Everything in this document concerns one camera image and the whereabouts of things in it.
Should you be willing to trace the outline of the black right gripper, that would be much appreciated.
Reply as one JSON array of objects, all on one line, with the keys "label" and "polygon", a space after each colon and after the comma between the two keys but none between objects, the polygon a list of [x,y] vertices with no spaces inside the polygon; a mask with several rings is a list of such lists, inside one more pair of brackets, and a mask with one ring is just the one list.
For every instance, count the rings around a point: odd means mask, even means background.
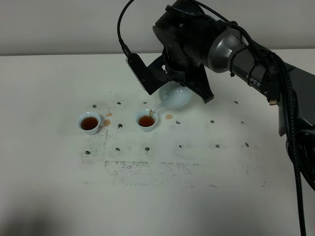
[{"label": "black right gripper", "polygon": [[162,86],[175,81],[200,96],[204,103],[214,98],[205,68],[209,51],[221,34],[221,21],[206,15],[194,0],[178,0],[153,26],[163,45],[162,55],[149,69]]}]

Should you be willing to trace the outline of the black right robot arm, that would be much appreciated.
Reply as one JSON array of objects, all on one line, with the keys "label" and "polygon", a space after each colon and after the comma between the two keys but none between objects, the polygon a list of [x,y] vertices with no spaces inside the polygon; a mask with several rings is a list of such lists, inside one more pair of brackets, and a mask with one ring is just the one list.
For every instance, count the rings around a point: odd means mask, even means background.
[{"label": "black right robot arm", "polygon": [[315,77],[256,43],[236,22],[205,14],[195,0],[166,7],[153,31],[163,45],[141,80],[148,93],[178,82],[205,102],[213,99],[206,69],[229,72],[279,108],[279,134],[287,137],[291,161],[310,186],[315,184]]}]

